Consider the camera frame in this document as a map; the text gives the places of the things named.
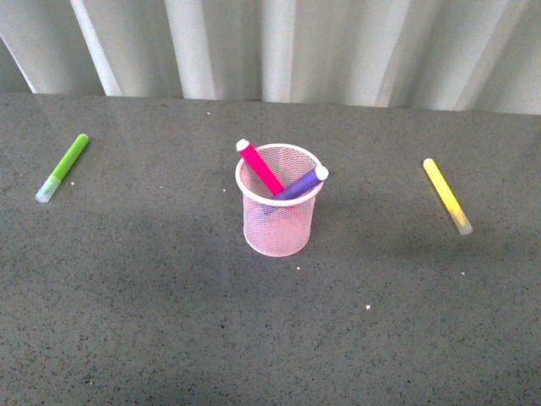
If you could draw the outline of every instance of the pink mesh pen holder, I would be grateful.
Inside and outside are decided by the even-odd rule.
[[[321,162],[295,145],[269,144],[256,148],[284,187],[292,184]],[[309,241],[315,196],[323,182],[292,200],[272,200],[272,194],[241,159],[235,171],[243,192],[244,237],[256,251],[268,256],[299,252]]]

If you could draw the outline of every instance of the green marker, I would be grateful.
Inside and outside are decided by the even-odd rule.
[[[68,152],[63,156],[63,158],[58,163],[57,167],[52,171],[51,176],[47,178],[41,189],[36,194],[36,200],[40,203],[47,203],[51,196],[54,194],[58,185],[63,181],[66,174],[69,172],[69,169],[74,165],[81,152],[88,144],[88,137],[84,134],[81,134],[77,137],[77,140],[69,147]]]

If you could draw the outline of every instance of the yellow marker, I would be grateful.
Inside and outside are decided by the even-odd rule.
[[[467,220],[464,211],[462,211],[462,208],[458,204],[458,201],[456,201],[456,197],[453,195],[453,192],[451,192],[449,185],[436,166],[434,159],[425,159],[423,162],[423,167],[426,173],[429,175],[432,184],[436,188],[438,195],[440,195],[440,198],[443,200],[443,204],[445,207],[447,207],[449,214],[451,214],[451,218],[453,219],[453,222],[455,222],[460,234],[470,234],[473,231],[472,225]]]

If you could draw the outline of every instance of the table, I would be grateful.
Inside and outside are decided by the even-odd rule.
[[[1,404],[539,403],[541,117],[0,94],[0,123]],[[241,138],[330,169],[296,255],[244,241]]]

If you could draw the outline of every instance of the white curtain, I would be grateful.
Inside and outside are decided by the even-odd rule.
[[[541,113],[539,0],[0,0],[0,91]]]

